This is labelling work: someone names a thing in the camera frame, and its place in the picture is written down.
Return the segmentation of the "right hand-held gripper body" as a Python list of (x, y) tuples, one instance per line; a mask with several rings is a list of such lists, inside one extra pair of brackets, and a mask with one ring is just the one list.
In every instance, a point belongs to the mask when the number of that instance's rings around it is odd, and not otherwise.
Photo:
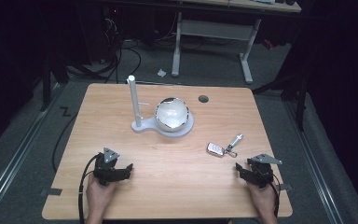
[(249, 158), (247, 164), (251, 168), (249, 182), (262, 189), (273, 181), (274, 174), (271, 165), (281, 165), (282, 161), (262, 153)]

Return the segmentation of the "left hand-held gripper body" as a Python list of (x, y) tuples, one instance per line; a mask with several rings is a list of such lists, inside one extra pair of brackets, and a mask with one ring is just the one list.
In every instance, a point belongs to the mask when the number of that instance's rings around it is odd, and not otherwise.
[(97, 155), (93, 175), (101, 185), (108, 186), (110, 182), (118, 181), (115, 168), (118, 157), (119, 154), (108, 147)]

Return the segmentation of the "person's right hand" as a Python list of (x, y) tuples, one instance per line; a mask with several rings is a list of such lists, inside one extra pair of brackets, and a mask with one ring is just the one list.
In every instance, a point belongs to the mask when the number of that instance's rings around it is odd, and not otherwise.
[(261, 217), (274, 216), (275, 191), (271, 186), (260, 188), (257, 185), (248, 183), (254, 206)]

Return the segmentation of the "person's left hand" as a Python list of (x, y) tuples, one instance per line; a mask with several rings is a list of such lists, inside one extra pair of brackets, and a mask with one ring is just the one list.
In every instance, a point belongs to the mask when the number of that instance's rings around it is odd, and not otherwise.
[(94, 177), (90, 177), (87, 186), (89, 217), (103, 217), (105, 210), (111, 203), (117, 183), (103, 186)]

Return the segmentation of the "silver key fob with key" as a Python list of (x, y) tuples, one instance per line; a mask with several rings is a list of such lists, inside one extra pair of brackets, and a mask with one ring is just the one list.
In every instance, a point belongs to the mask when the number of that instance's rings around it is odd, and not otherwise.
[(241, 133), (239, 133), (234, 139), (233, 141), (227, 146), (227, 147), (221, 147), (218, 146), (215, 143), (209, 143), (206, 151), (214, 156), (217, 157), (223, 157), (226, 154), (228, 154), (229, 156), (236, 158), (238, 156), (238, 153), (235, 152), (233, 150), (233, 148), (243, 139), (243, 135)]

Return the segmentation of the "white stand with pole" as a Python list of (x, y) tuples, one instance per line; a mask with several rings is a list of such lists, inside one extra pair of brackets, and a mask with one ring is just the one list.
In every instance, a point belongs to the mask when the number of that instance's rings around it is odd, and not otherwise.
[(148, 119), (144, 119), (141, 115), (140, 108), (139, 108), (139, 101), (138, 101), (138, 92), (137, 92), (137, 85), (136, 79), (134, 75), (129, 75), (127, 78), (127, 83), (130, 87), (131, 92), (131, 101), (132, 101), (132, 108), (134, 113), (134, 121), (131, 124), (131, 128), (136, 133), (142, 133), (145, 131), (154, 131), (163, 136), (170, 137), (170, 138), (179, 138), (187, 135), (193, 128), (194, 125), (194, 118), (189, 109), (189, 117), (187, 124), (179, 131), (169, 133), (165, 132), (159, 128), (155, 120), (155, 109), (154, 115)]

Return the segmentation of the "white bowl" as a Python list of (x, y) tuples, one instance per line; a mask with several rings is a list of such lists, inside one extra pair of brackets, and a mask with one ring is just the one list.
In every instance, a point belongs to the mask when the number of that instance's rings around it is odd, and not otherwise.
[(180, 98), (162, 100), (155, 109), (155, 120), (160, 129), (173, 133), (181, 130), (188, 122), (189, 109)]

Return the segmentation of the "dark metal stand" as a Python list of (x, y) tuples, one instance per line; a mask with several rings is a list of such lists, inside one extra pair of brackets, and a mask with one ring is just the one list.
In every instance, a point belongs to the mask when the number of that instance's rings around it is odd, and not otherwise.
[(48, 53), (42, 63), (42, 111), (48, 108), (52, 101), (51, 77), (54, 77), (59, 84), (66, 84), (69, 76), (66, 72), (66, 66), (61, 58), (54, 53)]
[(281, 98), (283, 101), (296, 101), (295, 121), (297, 128), (303, 132), (303, 117), (308, 86), (307, 76), (292, 75), (289, 77), (278, 78), (266, 85), (253, 90), (253, 94), (260, 94), (268, 90), (282, 90)]

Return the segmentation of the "grey-legged wooden desk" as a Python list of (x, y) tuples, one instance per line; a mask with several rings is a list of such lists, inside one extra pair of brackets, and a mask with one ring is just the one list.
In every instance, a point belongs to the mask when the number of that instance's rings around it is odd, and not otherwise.
[[(289, 13), (297, 14), (302, 11), (301, 6), (296, 0), (294, 0), (294, 3), (291, 3), (291, 0), (178, 0), (178, 3), (181, 7), (189, 4), (220, 6), (229, 11), (233, 11), (234, 9), (249, 9), (251, 12), (273, 12), (282, 13), (283, 15), (288, 15)], [(222, 21), (183, 19), (182, 13), (178, 12), (175, 49), (172, 59), (172, 76), (178, 77), (180, 74), (181, 37), (183, 35), (201, 36), (245, 41), (247, 46), (239, 57), (245, 82), (247, 84), (252, 84), (253, 77), (250, 71), (248, 57), (255, 42), (261, 21), (262, 19), (260, 16), (257, 16), (252, 24), (246, 25), (231, 24)]]

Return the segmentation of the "metal floor rail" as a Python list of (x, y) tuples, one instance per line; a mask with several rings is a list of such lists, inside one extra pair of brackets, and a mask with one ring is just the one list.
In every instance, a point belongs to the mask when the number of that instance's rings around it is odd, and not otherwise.
[(0, 202), (20, 170), (49, 110), (62, 95), (64, 88), (64, 84), (54, 84), (48, 103), (44, 103), (41, 97), (32, 99), (0, 137)]
[(328, 216), (330, 224), (344, 224), (342, 216), (337, 209), (337, 205), (333, 198), (331, 190), (328, 187), (326, 181), (324, 180), (321, 169), (318, 166), (318, 163), (315, 160), (314, 155), (311, 151), (311, 147), (307, 139), (307, 136), (303, 131), (300, 130), (300, 128), (296, 123), (296, 111), (294, 109), (294, 106), (291, 103), (287, 103), (287, 102), (283, 102), (282, 104), (285, 108), (286, 113), (290, 117), (292, 125), (296, 130), (296, 135), (300, 141), (301, 148), (305, 157), (306, 164), (308, 165), (311, 178), (318, 192), (318, 195), (321, 199), (321, 202), (324, 206), (324, 210)]

